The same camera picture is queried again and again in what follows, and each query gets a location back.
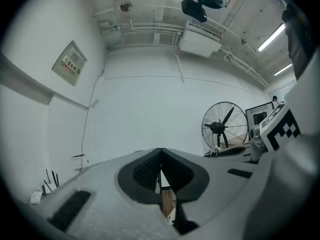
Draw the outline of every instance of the fluorescent light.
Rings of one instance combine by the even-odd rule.
[[[290,87],[290,85],[288,87],[284,88],[284,89],[281,89],[281,91],[284,91],[285,89],[288,89],[289,87]]]
[[[259,52],[261,52],[264,48],[267,47],[283,30],[285,29],[285,24],[282,24],[259,48]]]
[[[292,66],[292,64],[289,64],[288,66],[286,66],[285,68],[281,69],[280,71],[278,71],[274,75],[276,76],[276,75],[280,74],[282,71],[286,70],[287,68],[290,68],[291,66]]]

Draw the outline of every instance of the fan blade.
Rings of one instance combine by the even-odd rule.
[[[216,138],[216,145],[220,148],[220,134],[218,134],[218,138]]]
[[[226,148],[229,148],[229,144],[228,144],[227,136],[225,135],[225,133],[222,133],[222,135],[223,135],[223,139],[224,139],[225,147],[226,147]]]
[[[223,124],[225,124],[229,120],[229,118],[230,118],[232,112],[234,111],[234,109],[235,109],[235,107],[231,108],[229,113],[226,114],[226,116],[225,116],[225,118],[223,119],[223,122],[222,122]]]

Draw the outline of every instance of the fan guard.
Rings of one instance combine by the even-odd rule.
[[[219,102],[205,113],[201,130],[203,139],[210,148],[214,146],[221,149],[230,148],[246,141],[247,117],[236,104]]]

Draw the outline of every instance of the ceiling duct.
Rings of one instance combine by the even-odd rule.
[[[218,42],[221,38],[222,32],[218,29],[195,19],[188,19],[179,47],[181,51],[208,58],[221,48],[222,44]]]

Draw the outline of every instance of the electrical cable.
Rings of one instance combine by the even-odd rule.
[[[156,8],[156,17],[154,20],[152,20],[151,22],[156,22],[159,19],[160,13],[159,13],[159,8]]]
[[[179,59],[179,55],[177,53],[177,49],[176,48],[173,49],[173,54],[174,54],[174,56],[176,57],[176,59],[178,61],[179,72],[180,72],[180,75],[181,75],[182,82],[184,83],[185,82],[185,78],[184,78],[184,74],[182,73],[182,65],[181,65],[181,62],[180,62],[180,59]]]
[[[80,168],[80,172],[82,171],[82,158],[83,158],[83,147],[84,147],[84,138],[85,138],[85,133],[86,133],[86,125],[87,125],[87,118],[88,118],[88,114],[89,114],[89,110],[90,110],[90,105],[91,105],[91,101],[92,101],[92,97],[94,96],[94,92],[95,92],[95,88],[96,88],[96,84],[99,80],[99,78],[102,76],[102,74],[105,72],[105,65],[106,65],[106,51],[107,49],[104,49],[104,56],[103,56],[103,70],[101,72],[101,74],[98,76],[98,78],[95,80],[94,82],[94,86],[93,86],[93,90],[92,90],[92,94],[91,94],[91,98],[90,98],[90,102],[89,102],[89,107],[88,110],[86,111],[86,116],[85,116],[85,121],[84,121],[84,129],[83,129],[83,136],[82,136],[82,142],[81,142],[81,168]]]

